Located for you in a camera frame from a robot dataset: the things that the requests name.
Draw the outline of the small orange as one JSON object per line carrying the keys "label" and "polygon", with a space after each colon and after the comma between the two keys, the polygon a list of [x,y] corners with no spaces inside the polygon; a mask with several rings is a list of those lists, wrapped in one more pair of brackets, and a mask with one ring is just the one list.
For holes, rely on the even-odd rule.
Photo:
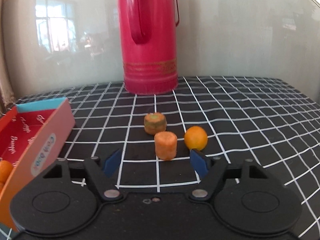
{"label": "small orange", "polygon": [[208,135],[200,126],[192,126],[185,132],[184,143],[190,150],[203,150],[208,143]]}
{"label": "small orange", "polygon": [[0,182],[5,184],[13,170],[13,165],[11,162],[6,160],[0,161]]}

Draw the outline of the small orange back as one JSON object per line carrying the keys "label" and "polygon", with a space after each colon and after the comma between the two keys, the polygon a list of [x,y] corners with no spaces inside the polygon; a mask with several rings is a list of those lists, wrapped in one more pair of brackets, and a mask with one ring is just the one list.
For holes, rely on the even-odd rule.
{"label": "small orange back", "polygon": [[184,143],[190,150],[203,150],[208,143],[208,135],[200,126],[192,126],[185,132]]}

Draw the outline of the carrot chunk middle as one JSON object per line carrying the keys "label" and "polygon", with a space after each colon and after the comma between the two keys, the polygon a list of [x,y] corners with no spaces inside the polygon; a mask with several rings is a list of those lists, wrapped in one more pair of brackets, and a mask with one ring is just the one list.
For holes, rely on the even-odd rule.
{"label": "carrot chunk middle", "polygon": [[164,131],[155,134],[155,154],[164,161],[172,160],[177,154],[177,136],[175,133]]}

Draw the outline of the greenish carrot top chunk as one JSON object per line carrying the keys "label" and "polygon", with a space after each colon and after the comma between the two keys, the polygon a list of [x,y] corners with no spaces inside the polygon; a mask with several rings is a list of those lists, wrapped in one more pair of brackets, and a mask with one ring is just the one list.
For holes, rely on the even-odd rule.
{"label": "greenish carrot top chunk", "polygon": [[149,113],[144,117],[144,130],[147,134],[155,135],[167,129],[167,120],[162,113]]}

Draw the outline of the black white grid tablecloth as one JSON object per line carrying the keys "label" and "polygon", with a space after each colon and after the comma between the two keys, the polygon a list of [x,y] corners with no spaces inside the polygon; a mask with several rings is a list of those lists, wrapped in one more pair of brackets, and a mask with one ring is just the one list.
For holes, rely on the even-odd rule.
{"label": "black white grid tablecloth", "polygon": [[[164,95],[130,94],[122,82],[97,83],[23,96],[17,104],[68,98],[75,126],[60,157],[83,161],[107,151],[123,151],[114,174],[117,187],[129,191],[173,192],[193,188],[199,176],[191,168],[183,137],[192,126],[208,135],[203,150],[229,163],[255,160],[299,197],[302,215],[295,233],[319,239],[319,104],[280,79],[259,77],[181,77]],[[177,154],[169,161],[155,154],[155,135],[144,117],[162,113],[166,131],[177,136]]]}

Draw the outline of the colourful cardboard box tray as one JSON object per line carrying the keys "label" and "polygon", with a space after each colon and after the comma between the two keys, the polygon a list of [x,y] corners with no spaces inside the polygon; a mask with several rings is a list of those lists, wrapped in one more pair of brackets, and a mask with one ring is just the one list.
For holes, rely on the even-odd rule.
{"label": "colourful cardboard box tray", "polygon": [[22,103],[1,117],[1,160],[13,170],[1,183],[1,223],[14,228],[9,206],[13,196],[52,164],[75,119],[67,98]]}

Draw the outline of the beige curtain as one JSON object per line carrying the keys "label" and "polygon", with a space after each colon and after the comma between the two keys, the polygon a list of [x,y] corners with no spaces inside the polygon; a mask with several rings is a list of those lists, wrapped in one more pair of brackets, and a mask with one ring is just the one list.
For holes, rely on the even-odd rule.
{"label": "beige curtain", "polygon": [[7,111],[7,108],[11,106],[16,98],[12,90],[11,82],[9,79],[9,73],[7,64],[5,61],[5,50],[4,50],[4,32],[3,24],[1,20],[1,114]]}

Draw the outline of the red thermos flask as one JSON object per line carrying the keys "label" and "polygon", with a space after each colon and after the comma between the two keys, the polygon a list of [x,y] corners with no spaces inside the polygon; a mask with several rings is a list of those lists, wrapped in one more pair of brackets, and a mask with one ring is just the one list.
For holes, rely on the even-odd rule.
{"label": "red thermos flask", "polygon": [[177,87],[178,0],[118,0],[125,89],[165,94]]}

